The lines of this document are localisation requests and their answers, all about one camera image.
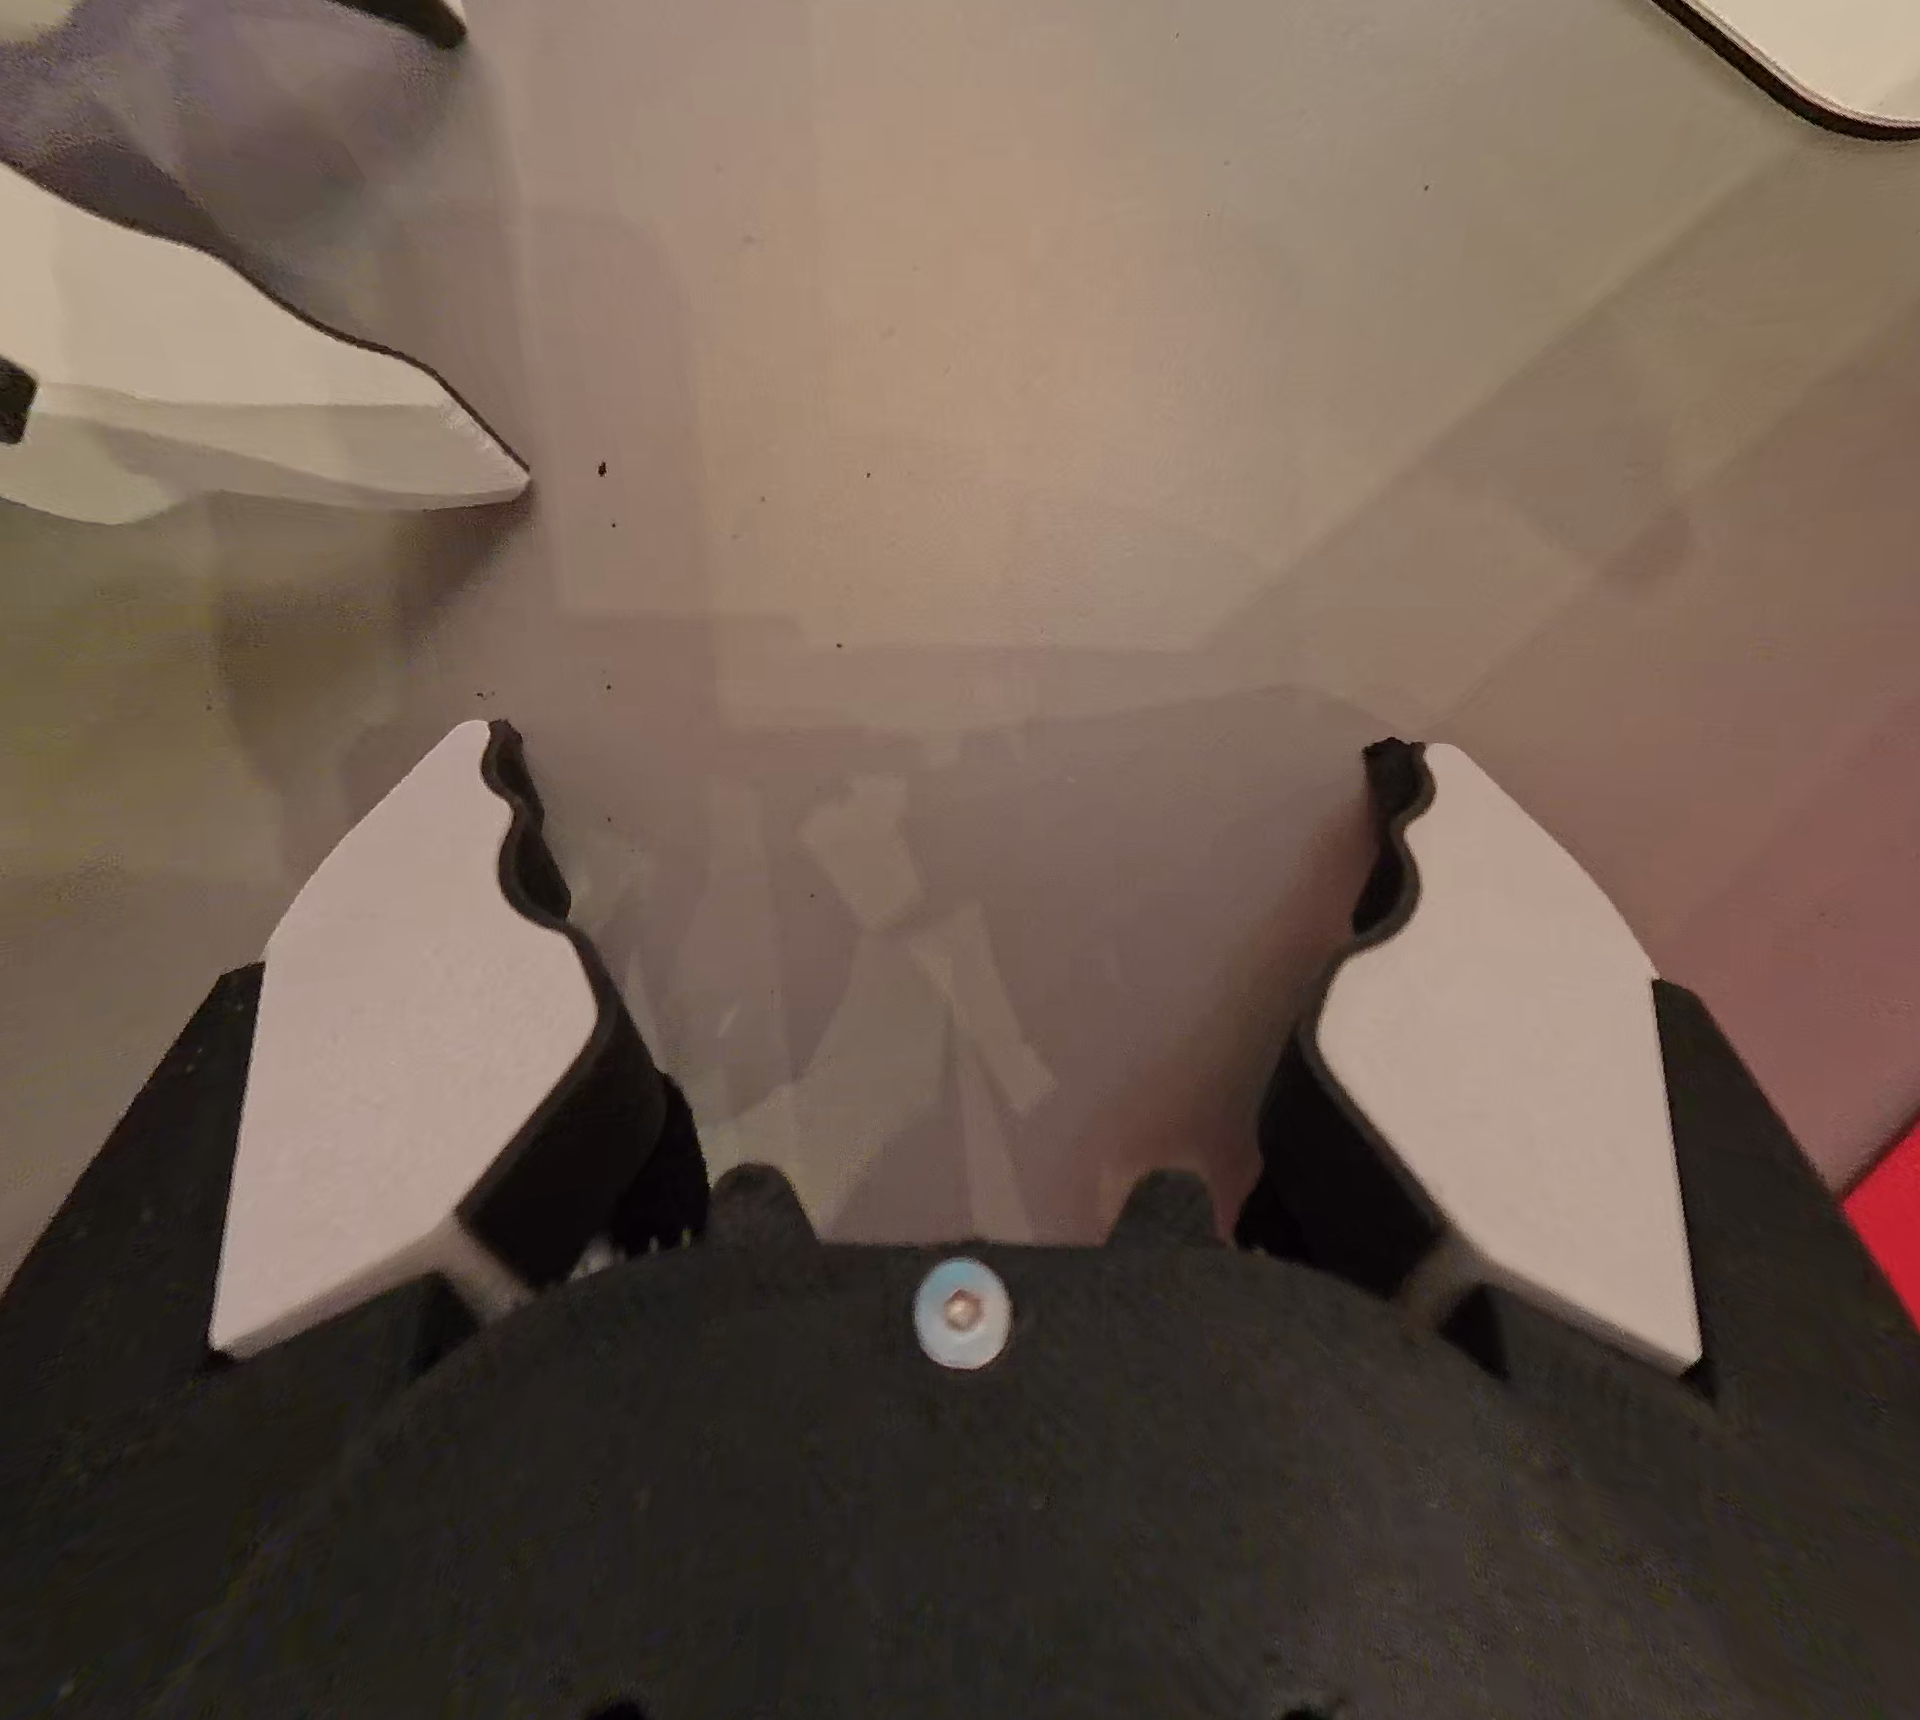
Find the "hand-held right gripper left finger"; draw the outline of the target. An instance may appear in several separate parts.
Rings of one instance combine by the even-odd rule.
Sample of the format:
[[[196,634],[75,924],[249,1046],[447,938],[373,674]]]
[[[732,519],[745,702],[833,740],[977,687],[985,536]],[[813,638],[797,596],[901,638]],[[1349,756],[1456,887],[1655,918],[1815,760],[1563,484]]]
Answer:
[[[692,1108],[573,917],[523,736],[457,725],[262,951],[209,1346],[418,1281],[490,1324],[707,1226]]]

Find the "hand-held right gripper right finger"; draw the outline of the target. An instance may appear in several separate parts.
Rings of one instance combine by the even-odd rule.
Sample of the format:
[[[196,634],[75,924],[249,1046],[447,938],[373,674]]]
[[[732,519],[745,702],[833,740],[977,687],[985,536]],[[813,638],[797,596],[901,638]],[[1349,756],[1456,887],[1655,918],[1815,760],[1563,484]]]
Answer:
[[[1652,958],[1463,748],[1382,739],[1362,773],[1372,864],[1262,1092],[1234,1245],[1428,1324],[1502,1293],[1692,1372]]]

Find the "red plastic box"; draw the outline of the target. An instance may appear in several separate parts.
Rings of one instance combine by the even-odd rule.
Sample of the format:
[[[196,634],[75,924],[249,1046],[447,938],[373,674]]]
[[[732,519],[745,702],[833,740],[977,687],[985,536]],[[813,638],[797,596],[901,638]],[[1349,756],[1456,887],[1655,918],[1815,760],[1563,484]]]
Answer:
[[[1841,1208],[1889,1279],[1918,1253],[1918,1117],[1892,1137],[1843,1195]]]

